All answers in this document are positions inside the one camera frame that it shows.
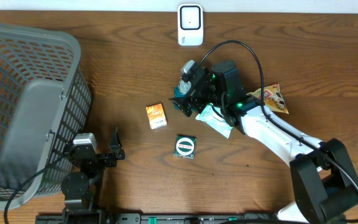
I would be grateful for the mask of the teal mouthwash bottle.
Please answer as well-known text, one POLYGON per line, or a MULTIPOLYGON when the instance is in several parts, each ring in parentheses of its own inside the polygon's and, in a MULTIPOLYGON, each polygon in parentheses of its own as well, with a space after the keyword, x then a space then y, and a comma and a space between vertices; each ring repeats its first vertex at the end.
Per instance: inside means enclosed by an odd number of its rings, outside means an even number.
POLYGON ((191 88, 191 82, 179 81, 179 84, 174 88, 174 97, 184 97, 187 91, 191 88))

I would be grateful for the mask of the mint green wet wipes pack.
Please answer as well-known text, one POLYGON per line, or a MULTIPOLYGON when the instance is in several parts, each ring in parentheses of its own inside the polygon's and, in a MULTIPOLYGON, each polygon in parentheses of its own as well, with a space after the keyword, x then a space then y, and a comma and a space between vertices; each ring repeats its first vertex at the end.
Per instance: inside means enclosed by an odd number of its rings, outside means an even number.
POLYGON ((226 139, 230 137, 232 127, 226 123, 219 108, 207 105, 195 119, 206 123, 226 139))

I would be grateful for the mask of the orange small box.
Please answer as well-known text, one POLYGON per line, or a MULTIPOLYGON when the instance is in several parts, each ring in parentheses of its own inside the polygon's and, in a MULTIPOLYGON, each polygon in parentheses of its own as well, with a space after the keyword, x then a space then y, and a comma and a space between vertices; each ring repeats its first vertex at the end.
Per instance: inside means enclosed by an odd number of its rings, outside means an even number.
POLYGON ((161 103, 147 106, 146 112, 151 129, 158 129, 167 125, 167 119, 161 103))

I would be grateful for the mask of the green white small box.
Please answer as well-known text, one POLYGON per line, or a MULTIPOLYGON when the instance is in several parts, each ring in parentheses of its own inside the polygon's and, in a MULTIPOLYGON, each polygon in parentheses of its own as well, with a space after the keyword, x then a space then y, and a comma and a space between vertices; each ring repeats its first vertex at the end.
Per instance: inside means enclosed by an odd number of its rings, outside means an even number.
POLYGON ((195 156, 196 138, 178 135, 175 141, 173 155, 185 159, 193 159, 195 156))

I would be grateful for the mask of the yellow orange snack bag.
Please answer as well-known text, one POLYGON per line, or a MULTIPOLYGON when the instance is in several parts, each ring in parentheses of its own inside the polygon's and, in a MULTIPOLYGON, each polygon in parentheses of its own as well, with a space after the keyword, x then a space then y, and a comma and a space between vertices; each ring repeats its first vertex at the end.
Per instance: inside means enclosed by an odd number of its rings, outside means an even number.
POLYGON ((264 105, 268 106, 273 112, 289 113, 278 83, 265 86, 263 91, 259 88, 247 93, 247 95, 255 97, 258 105, 262 104, 261 98, 264 98, 264 105))

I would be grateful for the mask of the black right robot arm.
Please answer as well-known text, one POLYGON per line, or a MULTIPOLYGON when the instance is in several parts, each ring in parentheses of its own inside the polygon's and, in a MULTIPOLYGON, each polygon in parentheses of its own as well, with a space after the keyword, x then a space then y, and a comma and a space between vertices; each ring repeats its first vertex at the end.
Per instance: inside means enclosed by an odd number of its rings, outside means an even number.
POLYGON ((181 95, 171 102, 186 116, 212 109, 229 127, 261 142, 290 168, 295 200, 277 212, 276 220, 346 221, 344 212, 358 205, 358 177, 341 141, 322 141, 284 122, 260 98, 246 92, 233 61, 208 70, 190 60, 181 74, 181 95))

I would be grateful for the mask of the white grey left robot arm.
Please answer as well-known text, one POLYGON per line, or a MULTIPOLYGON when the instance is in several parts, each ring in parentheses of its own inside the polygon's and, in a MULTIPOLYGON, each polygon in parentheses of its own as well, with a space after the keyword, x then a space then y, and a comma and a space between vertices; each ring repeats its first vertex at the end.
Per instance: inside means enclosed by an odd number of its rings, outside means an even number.
POLYGON ((79 168, 66 175, 61 183, 61 191, 65 196, 63 224, 102 224, 114 220, 99 206, 99 198, 105 169, 116 167, 117 162, 126 156, 119 139, 119 129, 113 129, 109 152, 97 153, 97 146, 94 134, 80 133, 63 150, 67 160, 79 168))

